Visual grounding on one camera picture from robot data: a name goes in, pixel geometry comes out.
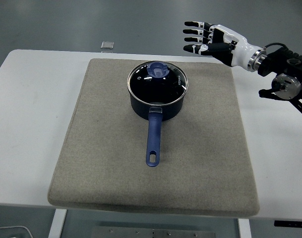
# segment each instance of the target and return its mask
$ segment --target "gray felt pad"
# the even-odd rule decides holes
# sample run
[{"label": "gray felt pad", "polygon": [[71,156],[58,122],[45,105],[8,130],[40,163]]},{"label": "gray felt pad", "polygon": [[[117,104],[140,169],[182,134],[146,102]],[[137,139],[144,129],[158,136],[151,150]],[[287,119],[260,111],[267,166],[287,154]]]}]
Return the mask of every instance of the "gray felt pad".
[{"label": "gray felt pad", "polygon": [[188,76],[181,111],[163,122],[161,160],[145,164],[148,121],[126,82],[140,60],[92,59],[48,201],[98,210],[245,217],[259,210],[231,70],[173,62]]}]

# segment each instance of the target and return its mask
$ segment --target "blue handle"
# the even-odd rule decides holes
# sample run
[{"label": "blue handle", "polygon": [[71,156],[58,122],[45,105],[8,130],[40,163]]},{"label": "blue handle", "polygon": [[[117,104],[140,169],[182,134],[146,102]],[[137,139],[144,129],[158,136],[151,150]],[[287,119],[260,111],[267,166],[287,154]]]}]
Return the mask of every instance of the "blue handle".
[{"label": "blue handle", "polygon": [[160,162],[162,113],[149,113],[149,132],[147,136],[146,164],[155,167]]}]

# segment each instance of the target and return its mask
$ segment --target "cooking pot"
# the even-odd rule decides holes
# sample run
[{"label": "cooking pot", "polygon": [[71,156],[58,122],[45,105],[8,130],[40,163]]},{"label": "cooking pot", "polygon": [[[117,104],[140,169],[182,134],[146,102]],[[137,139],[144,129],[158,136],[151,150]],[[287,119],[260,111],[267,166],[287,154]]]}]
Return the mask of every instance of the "cooking pot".
[{"label": "cooking pot", "polygon": [[172,63],[149,61],[132,70],[127,88],[133,110],[149,120],[146,164],[155,167],[160,162],[162,121],[173,118],[181,110],[188,79]]}]

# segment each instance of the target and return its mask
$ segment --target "lid knob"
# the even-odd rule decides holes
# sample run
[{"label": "lid knob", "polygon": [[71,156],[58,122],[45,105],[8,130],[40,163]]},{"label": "lid knob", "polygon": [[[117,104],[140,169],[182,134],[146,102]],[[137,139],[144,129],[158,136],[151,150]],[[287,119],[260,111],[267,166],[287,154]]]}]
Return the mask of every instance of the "lid knob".
[{"label": "lid knob", "polygon": [[162,62],[153,62],[147,66],[147,72],[153,78],[163,78],[169,74],[167,64]]}]

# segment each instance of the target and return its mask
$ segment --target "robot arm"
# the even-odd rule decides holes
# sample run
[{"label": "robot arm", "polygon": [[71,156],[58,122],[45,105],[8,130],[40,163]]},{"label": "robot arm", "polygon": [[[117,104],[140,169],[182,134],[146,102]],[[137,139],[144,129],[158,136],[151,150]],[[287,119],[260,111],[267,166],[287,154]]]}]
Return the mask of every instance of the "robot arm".
[{"label": "robot arm", "polygon": [[[251,45],[245,37],[222,25],[197,21],[185,22],[185,25],[198,29],[186,29],[184,33],[200,36],[185,38],[186,42],[196,42],[186,45],[185,51],[213,56],[227,66],[240,66],[251,72],[257,70],[261,76],[275,72],[271,89],[260,90],[260,97],[289,101],[302,113],[302,56],[281,43],[265,47]],[[266,48],[272,45],[282,47],[267,55]]]},{"label": "robot arm", "polygon": [[255,59],[266,54],[261,47],[249,44],[245,37],[225,26],[195,21],[188,21],[185,25],[199,29],[186,29],[184,33],[200,36],[185,38],[187,42],[199,43],[185,46],[185,51],[213,56],[227,66],[240,66],[251,72],[255,71]]}]

